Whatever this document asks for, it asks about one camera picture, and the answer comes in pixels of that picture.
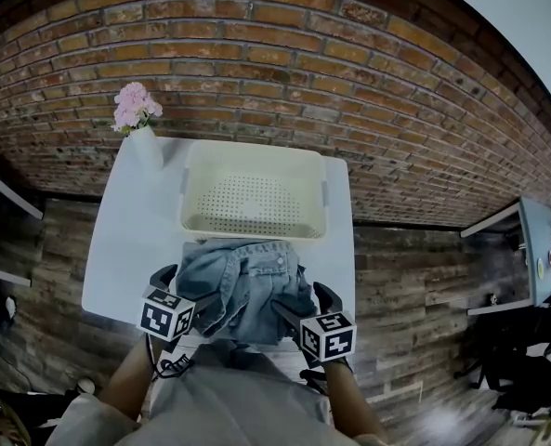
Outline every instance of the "pink flower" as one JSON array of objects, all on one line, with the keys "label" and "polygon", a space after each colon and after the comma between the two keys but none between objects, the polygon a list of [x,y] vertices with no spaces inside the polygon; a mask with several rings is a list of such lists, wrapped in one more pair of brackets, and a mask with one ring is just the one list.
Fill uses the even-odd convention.
[{"label": "pink flower", "polygon": [[129,83],[114,98],[118,108],[114,111],[112,128],[121,131],[125,126],[137,129],[146,124],[152,115],[161,116],[162,106],[155,102],[141,83]]}]

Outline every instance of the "white plastic basket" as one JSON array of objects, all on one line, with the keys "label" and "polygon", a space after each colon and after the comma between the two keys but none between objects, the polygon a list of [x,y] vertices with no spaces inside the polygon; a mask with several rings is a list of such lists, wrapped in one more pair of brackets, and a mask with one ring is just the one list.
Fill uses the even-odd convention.
[{"label": "white plastic basket", "polygon": [[314,151],[197,140],[179,220],[195,239],[316,240],[326,231],[324,160]]}]

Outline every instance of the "perforated basket bottom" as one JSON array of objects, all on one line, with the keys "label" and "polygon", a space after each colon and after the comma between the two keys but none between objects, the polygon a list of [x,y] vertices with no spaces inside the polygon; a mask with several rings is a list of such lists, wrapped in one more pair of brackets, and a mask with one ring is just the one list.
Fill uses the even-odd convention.
[{"label": "perforated basket bottom", "polygon": [[298,236],[311,229],[300,203],[276,177],[224,175],[197,200],[188,228],[224,233]]}]

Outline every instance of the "cable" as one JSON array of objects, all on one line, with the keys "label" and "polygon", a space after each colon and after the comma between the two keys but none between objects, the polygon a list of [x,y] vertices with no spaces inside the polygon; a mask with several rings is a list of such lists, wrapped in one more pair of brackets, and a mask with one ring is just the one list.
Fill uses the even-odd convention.
[{"label": "cable", "polygon": [[[182,357],[180,357],[177,361],[169,361],[165,360],[163,363],[165,364],[165,367],[160,371],[157,368],[157,365],[155,364],[155,359],[153,358],[153,350],[151,348],[151,336],[149,334],[145,335],[145,346],[147,348],[147,357],[149,358],[149,362],[151,364],[151,368],[157,375],[153,381],[155,381],[157,378],[178,378],[182,374],[184,374],[189,368],[194,364],[193,360],[189,360],[189,358],[186,356],[186,354],[183,354]],[[180,365],[181,362],[185,363],[184,368]],[[166,370],[173,370],[173,374],[164,374]]]},{"label": "cable", "polygon": [[27,380],[27,384],[30,386],[30,391],[34,391],[32,381],[29,379],[29,377],[24,374],[20,369],[18,369],[15,365],[13,365],[10,361],[5,359],[5,357],[0,354],[0,358],[3,360],[4,363],[6,363],[9,367],[11,367],[13,370],[15,370],[18,374],[20,374],[25,380]]}]

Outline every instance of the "denim shirt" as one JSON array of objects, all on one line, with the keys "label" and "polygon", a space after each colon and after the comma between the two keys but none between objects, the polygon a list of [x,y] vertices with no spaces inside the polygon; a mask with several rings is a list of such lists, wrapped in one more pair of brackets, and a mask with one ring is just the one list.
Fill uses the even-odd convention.
[{"label": "denim shirt", "polygon": [[221,293],[219,301],[193,320],[201,335],[223,330],[222,335],[240,342],[276,345],[288,327],[271,308],[272,299],[303,316],[316,312],[303,272],[288,242],[211,239],[184,244],[176,290],[191,300]]}]

